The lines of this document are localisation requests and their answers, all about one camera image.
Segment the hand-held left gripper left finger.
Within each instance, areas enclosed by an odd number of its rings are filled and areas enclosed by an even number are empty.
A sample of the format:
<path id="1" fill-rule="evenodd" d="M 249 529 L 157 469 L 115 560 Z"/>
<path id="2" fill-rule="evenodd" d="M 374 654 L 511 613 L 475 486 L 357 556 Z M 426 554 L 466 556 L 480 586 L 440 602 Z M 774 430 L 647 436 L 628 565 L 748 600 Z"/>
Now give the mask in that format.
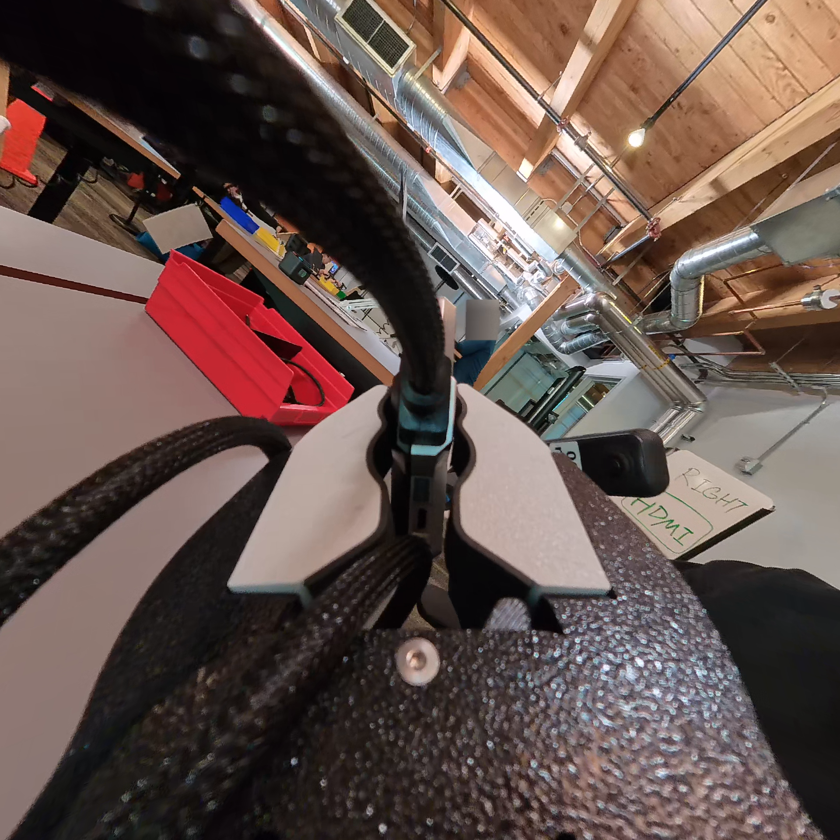
<path id="1" fill-rule="evenodd" d="M 227 580 L 232 593 L 294 595 L 307 605 L 385 536 L 389 500 L 372 451 L 388 394 L 370 389 L 293 446 Z"/>

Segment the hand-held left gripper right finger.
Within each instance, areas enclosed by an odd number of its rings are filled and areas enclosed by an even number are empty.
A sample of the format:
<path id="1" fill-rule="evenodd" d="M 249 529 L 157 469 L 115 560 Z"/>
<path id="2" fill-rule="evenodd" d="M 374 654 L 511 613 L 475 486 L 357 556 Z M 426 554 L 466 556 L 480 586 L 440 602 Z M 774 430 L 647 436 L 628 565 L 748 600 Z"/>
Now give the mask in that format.
<path id="1" fill-rule="evenodd" d="M 466 451 L 446 535 L 448 588 L 464 614 L 498 598 L 611 594 L 600 559 L 548 446 L 468 385 L 457 386 Z"/>

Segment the black adapter with cable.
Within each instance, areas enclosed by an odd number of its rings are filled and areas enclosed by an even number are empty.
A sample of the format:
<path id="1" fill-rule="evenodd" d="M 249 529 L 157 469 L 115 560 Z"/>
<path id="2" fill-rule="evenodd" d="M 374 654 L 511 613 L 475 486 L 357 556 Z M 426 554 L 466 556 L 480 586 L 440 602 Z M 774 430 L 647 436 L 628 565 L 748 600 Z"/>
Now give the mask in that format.
<path id="1" fill-rule="evenodd" d="M 259 372 L 274 405 L 274 413 L 301 408 L 312 414 L 328 407 L 326 386 L 313 369 L 300 359 L 302 347 L 266 331 L 250 328 L 262 350 Z"/>

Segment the red plastic bin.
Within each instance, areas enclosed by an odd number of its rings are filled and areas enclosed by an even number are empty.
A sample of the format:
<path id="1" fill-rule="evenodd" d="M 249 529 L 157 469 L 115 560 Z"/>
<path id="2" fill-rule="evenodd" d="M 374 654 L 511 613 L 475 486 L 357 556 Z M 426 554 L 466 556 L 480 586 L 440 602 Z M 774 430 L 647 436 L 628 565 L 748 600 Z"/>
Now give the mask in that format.
<path id="1" fill-rule="evenodd" d="M 261 296 L 179 252 L 166 262 L 145 310 L 244 417 L 309 427 L 347 405 L 354 392 L 352 384 Z M 325 411 L 273 412 L 276 406 L 259 372 L 262 348 L 251 327 L 302 347 L 299 358 L 326 386 Z"/>

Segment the silver splitter hub with cable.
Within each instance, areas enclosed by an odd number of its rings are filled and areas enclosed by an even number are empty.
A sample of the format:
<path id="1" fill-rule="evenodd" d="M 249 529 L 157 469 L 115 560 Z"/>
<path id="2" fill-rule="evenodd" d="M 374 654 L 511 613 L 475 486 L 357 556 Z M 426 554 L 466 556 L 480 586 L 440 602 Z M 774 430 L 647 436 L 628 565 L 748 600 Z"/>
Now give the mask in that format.
<path id="1" fill-rule="evenodd" d="M 232 182 L 373 292 L 421 401 L 448 384 L 418 249 L 362 155 L 233 2 L 3 2 L 2 58 L 93 99 Z M 263 419 L 195 423 L 114 459 L 2 537 L 2 624 L 96 537 L 173 478 L 231 448 L 268 464 L 183 545 L 124 627 L 79 728 L 11 838 L 219 838 L 282 726 L 365 620 L 399 627 L 431 571 L 416 537 L 358 552 L 299 608 L 223 595 L 258 500 L 291 454 Z"/>

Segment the white Right HDMI sign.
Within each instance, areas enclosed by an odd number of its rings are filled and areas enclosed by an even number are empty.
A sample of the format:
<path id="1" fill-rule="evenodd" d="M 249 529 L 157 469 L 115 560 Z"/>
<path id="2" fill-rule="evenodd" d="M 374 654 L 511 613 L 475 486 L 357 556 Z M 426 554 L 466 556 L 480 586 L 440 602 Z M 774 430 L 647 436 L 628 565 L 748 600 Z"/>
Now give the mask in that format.
<path id="1" fill-rule="evenodd" d="M 670 560 L 690 560 L 774 511 L 769 497 L 688 450 L 670 452 L 667 464 L 662 493 L 613 501 Z"/>

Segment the blue bin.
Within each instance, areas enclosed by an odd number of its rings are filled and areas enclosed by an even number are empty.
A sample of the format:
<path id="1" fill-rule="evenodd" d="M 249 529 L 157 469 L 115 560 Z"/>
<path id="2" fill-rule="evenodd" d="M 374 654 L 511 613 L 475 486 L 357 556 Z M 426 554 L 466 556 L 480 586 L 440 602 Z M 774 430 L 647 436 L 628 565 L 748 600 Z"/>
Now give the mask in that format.
<path id="1" fill-rule="evenodd" d="M 259 222 L 252 218 L 246 210 L 237 205 L 230 197 L 223 197 L 220 204 L 221 212 L 228 220 L 242 228 L 248 235 L 253 235 L 259 229 Z"/>

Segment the grey board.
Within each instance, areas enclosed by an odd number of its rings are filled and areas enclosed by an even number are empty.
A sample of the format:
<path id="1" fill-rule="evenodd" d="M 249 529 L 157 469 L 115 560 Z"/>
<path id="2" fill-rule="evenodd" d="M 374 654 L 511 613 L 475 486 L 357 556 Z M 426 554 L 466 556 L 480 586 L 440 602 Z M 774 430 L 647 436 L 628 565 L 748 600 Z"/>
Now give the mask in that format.
<path id="1" fill-rule="evenodd" d="M 206 243 L 214 236 L 202 208 L 196 204 L 150 216 L 142 225 L 163 256 L 186 246 Z"/>

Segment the air vent grille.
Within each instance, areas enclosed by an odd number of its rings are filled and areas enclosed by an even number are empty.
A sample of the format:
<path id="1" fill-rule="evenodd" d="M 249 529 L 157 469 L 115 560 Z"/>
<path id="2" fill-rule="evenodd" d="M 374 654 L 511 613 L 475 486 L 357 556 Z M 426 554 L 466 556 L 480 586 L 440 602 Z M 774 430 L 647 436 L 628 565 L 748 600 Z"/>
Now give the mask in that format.
<path id="1" fill-rule="evenodd" d="M 390 77 L 414 58 L 416 44 L 376 2 L 350 1 L 337 14 L 340 27 Z"/>

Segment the silver duct pipe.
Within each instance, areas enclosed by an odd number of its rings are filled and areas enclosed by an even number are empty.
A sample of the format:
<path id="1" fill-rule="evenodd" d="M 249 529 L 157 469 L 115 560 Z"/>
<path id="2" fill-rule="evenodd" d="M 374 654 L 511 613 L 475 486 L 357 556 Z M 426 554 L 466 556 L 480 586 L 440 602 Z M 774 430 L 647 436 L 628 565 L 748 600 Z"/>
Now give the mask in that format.
<path id="1" fill-rule="evenodd" d="M 682 255 L 669 275 L 671 307 L 636 321 L 642 333 L 678 332 L 700 317 L 704 277 L 762 256 L 784 265 L 838 256 L 839 188 L 806 194 L 791 189 L 750 226 L 741 227 Z"/>

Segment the silver air duct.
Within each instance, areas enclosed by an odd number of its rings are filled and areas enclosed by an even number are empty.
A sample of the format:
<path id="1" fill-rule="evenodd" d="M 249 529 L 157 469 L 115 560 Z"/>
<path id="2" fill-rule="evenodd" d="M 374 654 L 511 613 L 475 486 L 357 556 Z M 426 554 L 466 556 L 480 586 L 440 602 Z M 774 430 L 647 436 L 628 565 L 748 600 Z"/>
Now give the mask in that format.
<path id="1" fill-rule="evenodd" d="M 543 303 L 546 295 L 540 287 L 530 280 L 512 280 L 501 270 L 490 251 L 473 235 L 478 223 L 471 223 L 466 212 L 445 195 L 432 176 L 402 152 L 391 136 L 340 89 L 327 71 L 274 18 L 273 7 L 264 9 L 261 2 L 242 4 L 280 52 L 312 84 L 385 186 L 395 190 L 402 183 L 406 185 L 408 212 L 417 225 L 435 242 L 453 252 L 458 264 L 476 278 L 487 295 L 504 301 L 514 314 L 530 314 L 532 303 Z M 562 354 L 582 352 L 602 343 L 614 344 L 634 363 L 651 388 L 669 402 L 664 415 L 654 422 L 653 431 L 665 446 L 677 446 L 683 432 L 704 411 L 706 397 L 659 349 L 642 323 L 631 321 L 619 308 L 612 290 L 591 261 L 572 241 L 563 250 L 554 247 L 477 171 L 463 141 L 469 140 L 476 147 L 481 146 L 481 142 L 452 117 L 434 86 L 425 77 L 417 75 L 414 65 L 400 70 L 395 77 L 378 67 L 372 77 L 364 76 L 363 79 L 373 82 L 374 92 L 404 118 L 408 128 L 454 173 L 458 184 L 477 195 L 479 203 L 490 210 L 507 234 L 512 235 L 513 244 L 521 245 L 526 256 L 535 258 L 536 267 L 546 266 L 548 276 L 552 277 L 553 264 L 559 262 L 573 284 L 583 290 L 582 304 L 558 306 L 538 327 L 546 344 Z"/>

